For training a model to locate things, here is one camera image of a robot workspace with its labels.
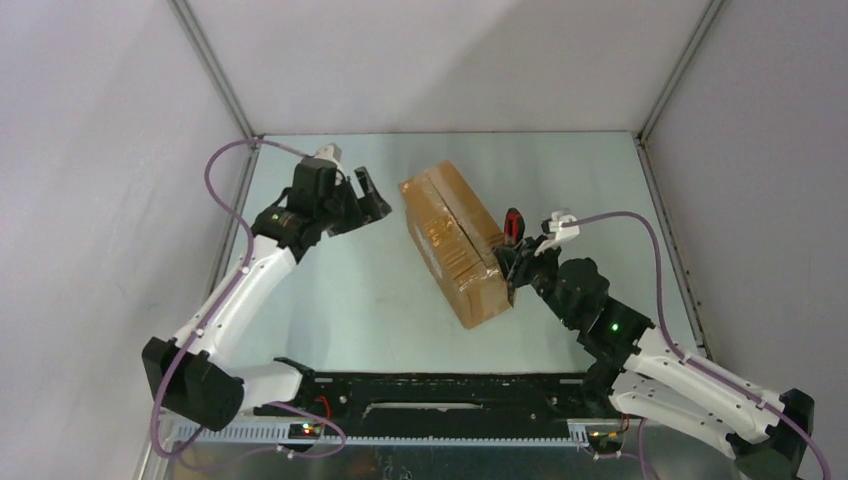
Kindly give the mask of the brown cardboard express box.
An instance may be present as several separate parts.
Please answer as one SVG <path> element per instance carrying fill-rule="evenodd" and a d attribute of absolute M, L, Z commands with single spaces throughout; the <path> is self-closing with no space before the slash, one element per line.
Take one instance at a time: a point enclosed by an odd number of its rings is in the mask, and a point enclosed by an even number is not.
<path fill-rule="evenodd" d="M 458 321 L 473 329 L 514 306 L 494 255 L 502 228 L 449 160 L 399 185 L 407 229 Z"/>

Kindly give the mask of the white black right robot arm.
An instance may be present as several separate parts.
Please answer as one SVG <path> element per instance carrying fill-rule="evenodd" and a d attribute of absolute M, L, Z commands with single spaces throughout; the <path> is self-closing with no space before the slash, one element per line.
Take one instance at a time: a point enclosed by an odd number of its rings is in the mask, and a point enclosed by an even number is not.
<path fill-rule="evenodd" d="M 560 261 L 557 248 L 537 253 L 541 243 L 526 238 L 495 256 L 509 290 L 532 287 L 594 358 L 581 385 L 588 414 L 618 411 L 678 430 L 732 459 L 750 479 L 796 478 L 811 397 L 761 389 L 668 342 L 651 319 L 610 295 L 592 259 Z"/>

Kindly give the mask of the red black utility knife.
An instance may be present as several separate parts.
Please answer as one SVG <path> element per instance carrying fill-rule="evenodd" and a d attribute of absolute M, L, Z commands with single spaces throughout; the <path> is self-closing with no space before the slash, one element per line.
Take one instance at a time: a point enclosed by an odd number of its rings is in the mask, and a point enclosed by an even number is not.
<path fill-rule="evenodd" d="M 503 223 L 504 244 L 506 246 L 516 246 L 525 236 L 526 223 L 521 212 L 510 207 L 505 214 Z"/>

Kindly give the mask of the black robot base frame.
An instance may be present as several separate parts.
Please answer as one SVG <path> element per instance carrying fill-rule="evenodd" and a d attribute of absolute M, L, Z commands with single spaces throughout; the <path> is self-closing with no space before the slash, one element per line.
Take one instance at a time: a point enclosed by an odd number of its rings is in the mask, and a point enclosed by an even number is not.
<path fill-rule="evenodd" d="M 272 443 L 303 452 L 330 445 L 587 446 L 619 450 L 637 415 L 620 414 L 578 373 L 319 372 L 289 405 L 250 407 L 206 441 Z"/>

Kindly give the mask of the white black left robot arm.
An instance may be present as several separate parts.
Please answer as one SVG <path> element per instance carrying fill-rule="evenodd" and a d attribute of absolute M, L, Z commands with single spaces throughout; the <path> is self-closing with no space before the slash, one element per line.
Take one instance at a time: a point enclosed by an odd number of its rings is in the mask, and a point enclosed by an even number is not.
<path fill-rule="evenodd" d="M 170 339 L 153 337 L 143 348 L 155 401 L 214 432 L 241 412 L 273 402 L 292 416 L 311 412 L 316 390 L 303 381 L 309 368 L 283 359 L 236 367 L 236 347 L 272 291 L 323 236 L 351 232 L 391 211 L 367 168 L 347 176 L 335 160 L 301 160 L 291 186 L 256 217 L 239 263 L 194 319 Z"/>

